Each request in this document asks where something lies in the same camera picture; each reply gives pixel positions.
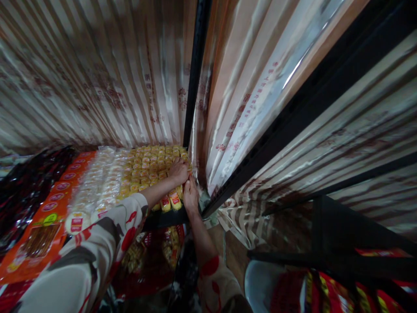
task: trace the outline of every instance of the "red package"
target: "red package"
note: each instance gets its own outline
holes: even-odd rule
[[[320,281],[318,281],[318,277],[311,271],[307,273],[305,287],[305,313],[320,313]]]
[[[353,313],[354,303],[348,290],[324,273],[319,273],[323,290],[324,313]]]
[[[406,313],[403,308],[384,291],[378,290],[377,295],[382,313]]]
[[[368,288],[361,283],[356,282],[356,290],[359,295],[359,307],[361,313],[378,313],[377,304],[369,295]]]

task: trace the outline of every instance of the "shelf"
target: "shelf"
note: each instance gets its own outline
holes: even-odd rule
[[[162,210],[151,212],[146,218],[142,231],[147,232],[159,228],[188,223],[187,211],[184,205],[178,211],[171,209],[164,213]]]

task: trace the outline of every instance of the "red label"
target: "red label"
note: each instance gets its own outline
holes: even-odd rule
[[[67,189],[69,186],[71,186],[70,183],[60,183],[59,185],[56,186],[57,190],[65,190]]]
[[[76,176],[75,173],[69,173],[69,174],[64,175],[63,179],[64,180],[70,180],[70,179],[74,178],[75,176]]]
[[[42,211],[43,211],[43,212],[48,212],[48,211],[51,211],[51,210],[55,209],[57,206],[58,206],[58,203],[56,203],[56,202],[51,202],[51,203],[48,203],[47,205],[45,205],[45,206],[42,208]]]
[[[49,201],[61,200],[65,195],[63,193],[56,193],[49,198]]]

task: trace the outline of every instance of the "striped curtain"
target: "striped curtain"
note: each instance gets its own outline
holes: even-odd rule
[[[311,203],[261,213],[417,151],[417,30],[247,182],[219,219],[249,248],[305,251]],[[417,241],[417,166],[330,196]]]
[[[0,154],[181,144],[196,0],[0,3]]]

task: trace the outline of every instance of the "sleeve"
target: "sleeve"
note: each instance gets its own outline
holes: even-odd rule
[[[124,199],[61,249],[13,312],[89,312],[142,230],[147,213],[142,194]]]
[[[197,287],[203,312],[252,312],[236,277],[219,256],[201,268]]]

